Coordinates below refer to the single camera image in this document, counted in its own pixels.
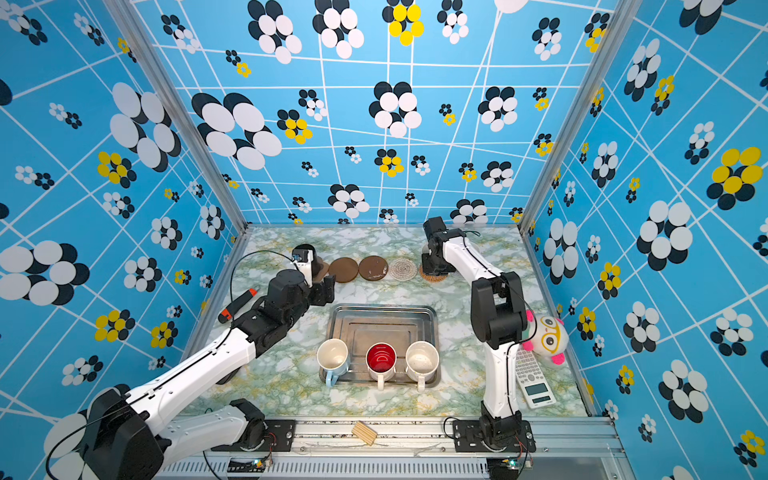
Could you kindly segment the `woven rattan coaster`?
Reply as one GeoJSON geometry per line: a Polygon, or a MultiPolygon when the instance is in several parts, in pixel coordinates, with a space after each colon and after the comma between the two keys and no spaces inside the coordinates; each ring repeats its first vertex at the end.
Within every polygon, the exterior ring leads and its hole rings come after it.
{"type": "Polygon", "coordinates": [[[427,273],[425,273],[425,272],[423,271],[423,269],[422,269],[422,268],[419,268],[419,275],[420,275],[420,276],[421,276],[421,277],[422,277],[422,278],[423,278],[425,281],[427,281],[427,282],[430,282],[430,283],[438,283],[438,282],[442,282],[442,281],[444,281],[444,280],[446,280],[446,279],[448,278],[448,275],[447,275],[447,274],[444,274],[444,275],[432,275],[432,274],[427,274],[427,273]]]}

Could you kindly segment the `dark brown round coaster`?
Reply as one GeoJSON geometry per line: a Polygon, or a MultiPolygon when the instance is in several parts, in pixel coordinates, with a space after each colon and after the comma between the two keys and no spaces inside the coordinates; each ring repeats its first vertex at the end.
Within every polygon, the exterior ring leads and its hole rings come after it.
{"type": "Polygon", "coordinates": [[[341,257],[330,264],[329,274],[334,276],[339,284],[349,283],[358,276],[359,266],[356,260],[350,257],[341,257]]]}

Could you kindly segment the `scratched brown round coaster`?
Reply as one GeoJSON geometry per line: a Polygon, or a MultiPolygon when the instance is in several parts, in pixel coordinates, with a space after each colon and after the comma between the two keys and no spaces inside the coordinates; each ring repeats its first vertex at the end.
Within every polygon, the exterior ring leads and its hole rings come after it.
{"type": "Polygon", "coordinates": [[[389,271],[389,264],[381,256],[371,255],[363,258],[358,264],[359,276],[367,281],[380,281],[389,271]]]}

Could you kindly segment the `white mug blue handle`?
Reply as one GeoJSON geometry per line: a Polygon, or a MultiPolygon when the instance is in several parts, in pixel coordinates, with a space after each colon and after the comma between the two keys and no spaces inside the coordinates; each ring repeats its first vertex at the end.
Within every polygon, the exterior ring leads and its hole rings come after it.
{"type": "Polygon", "coordinates": [[[350,356],[347,344],[338,338],[324,341],[317,350],[317,362],[324,371],[327,388],[333,387],[339,378],[349,371],[350,356]]]}

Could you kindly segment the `black mug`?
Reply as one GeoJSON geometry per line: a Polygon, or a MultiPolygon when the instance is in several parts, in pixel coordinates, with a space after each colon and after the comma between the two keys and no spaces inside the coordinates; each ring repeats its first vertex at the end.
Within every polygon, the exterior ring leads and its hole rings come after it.
{"type": "Polygon", "coordinates": [[[297,264],[311,264],[315,261],[316,250],[311,244],[300,244],[292,250],[293,261],[297,264]]]}

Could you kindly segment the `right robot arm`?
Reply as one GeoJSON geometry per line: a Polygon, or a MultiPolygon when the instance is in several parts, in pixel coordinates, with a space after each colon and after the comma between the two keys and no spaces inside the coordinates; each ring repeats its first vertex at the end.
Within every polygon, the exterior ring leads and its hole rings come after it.
{"type": "Polygon", "coordinates": [[[427,244],[422,270],[428,276],[460,274],[470,286],[470,320],[484,345],[486,386],[479,426],[494,450],[523,435],[516,387],[516,355],[527,328],[527,305],[519,275],[503,271],[471,244],[466,233],[433,217],[423,224],[427,244]]]}

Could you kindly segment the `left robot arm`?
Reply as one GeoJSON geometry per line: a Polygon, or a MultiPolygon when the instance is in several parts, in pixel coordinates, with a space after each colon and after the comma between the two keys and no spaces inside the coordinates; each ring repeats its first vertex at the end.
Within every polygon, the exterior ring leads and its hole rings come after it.
{"type": "Polygon", "coordinates": [[[285,338],[310,307],[333,302],[334,288],[332,275],[308,284],[302,272],[282,270],[266,295],[208,346],[153,381],[100,395],[78,445],[85,465],[99,479],[151,479],[162,468],[213,447],[264,445],[265,416],[248,400],[195,417],[177,416],[285,338]]]}

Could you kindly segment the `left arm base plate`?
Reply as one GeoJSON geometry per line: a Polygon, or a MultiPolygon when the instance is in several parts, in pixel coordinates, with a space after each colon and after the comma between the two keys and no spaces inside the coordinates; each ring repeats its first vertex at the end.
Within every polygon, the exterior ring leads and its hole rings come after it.
{"type": "Polygon", "coordinates": [[[266,419],[256,428],[257,452],[290,452],[296,436],[297,422],[286,419],[266,419]]]}

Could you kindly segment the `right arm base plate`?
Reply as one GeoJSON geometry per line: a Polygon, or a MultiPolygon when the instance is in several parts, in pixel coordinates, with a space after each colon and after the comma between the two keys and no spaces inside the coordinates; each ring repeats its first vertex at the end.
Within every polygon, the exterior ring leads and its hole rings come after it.
{"type": "Polygon", "coordinates": [[[479,420],[454,420],[449,435],[458,453],[535,453],[536,441],[528,421],[504,419],[494,428],[479,420]]]}

